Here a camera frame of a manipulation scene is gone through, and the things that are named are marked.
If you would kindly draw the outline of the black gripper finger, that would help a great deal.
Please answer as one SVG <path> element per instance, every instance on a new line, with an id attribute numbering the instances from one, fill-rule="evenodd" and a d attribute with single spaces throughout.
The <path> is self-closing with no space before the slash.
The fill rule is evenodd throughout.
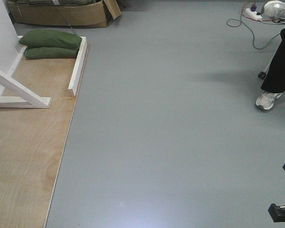
<path id="1" fill-rule="evenodd" d="M 268 208 L 268 212 L 274 222 L 285 222 L 285 205 L 272 203 Z"/>

